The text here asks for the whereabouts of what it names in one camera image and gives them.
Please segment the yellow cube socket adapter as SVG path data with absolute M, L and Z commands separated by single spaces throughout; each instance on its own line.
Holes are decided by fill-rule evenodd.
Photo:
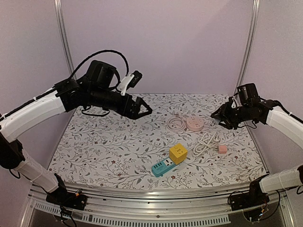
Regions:
M 178 165 L 187 158 L 187 149 L 181 143 L 178 143 L 169 149 L 169 158 L 174 164 Z

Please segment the teal power strip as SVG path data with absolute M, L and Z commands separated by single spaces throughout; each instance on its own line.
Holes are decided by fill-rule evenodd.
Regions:
M 151 171 L 155 177 L 162 177 L 164 174 L 179 166 L 181 163 L 182 162 L 175 164 L 170 157 L 166 157 L 162 161 L 154 164 Z

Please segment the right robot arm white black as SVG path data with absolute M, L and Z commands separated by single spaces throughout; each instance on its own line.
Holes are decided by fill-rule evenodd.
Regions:
M 235 130 L 242 122 L 252 121 L 254 124 L 260 122 L 280 131 L 300 148 L 303 146 L 302 120 L 287 111 L 279 101 L 261 98 L 254 83 L 237 87 L 236 95 L 239 97 L 240 105 L 237 105 L 235 96 L 231 96 L 211 114 L 211 118 L 216 119 L 220 126 Z M 263 199 L 263 194 L 302 185 L 303 166 L 298 165 L 251 182 L 250 192 L 245 195 L 245 202 L 248 206 L 255 206 Z

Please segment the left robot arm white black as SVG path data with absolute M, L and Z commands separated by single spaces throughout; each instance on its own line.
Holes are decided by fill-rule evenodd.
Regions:
M 15 170 L 40 185 L 60 205 L 70 202 L 70 194 L 60 176 L 52 174 L 23 150 L 19 136 L 34 126 L 78 107 L 100 107 L 126 118 L 137 120 L 150 115 L 152 109 L 141 98 L 126 93 L 142 78 L 139 71 L 127 74 L 111 87 L 113 76 L 119 76 L 116 67 L 93 60 L 81 78 L 65 79 L 45 93 L 32 98 L 0 118 L 0 165 Z

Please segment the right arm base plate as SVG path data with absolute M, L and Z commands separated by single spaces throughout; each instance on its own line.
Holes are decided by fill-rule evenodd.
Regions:
M 267 194 L 251 195 L 249 192 L 234 191 L 227 199 L 232 211 L 242 210 L 266 204 L 270 201 Z

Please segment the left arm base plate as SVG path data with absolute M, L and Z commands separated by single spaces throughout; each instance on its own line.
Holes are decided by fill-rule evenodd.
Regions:
M 54 192 L 48 192 L 46 201 L 76 210 L 84 210 L 88 197 L 82 193 L 82 189 L 69 192 L 65 188 L 58 188 Z

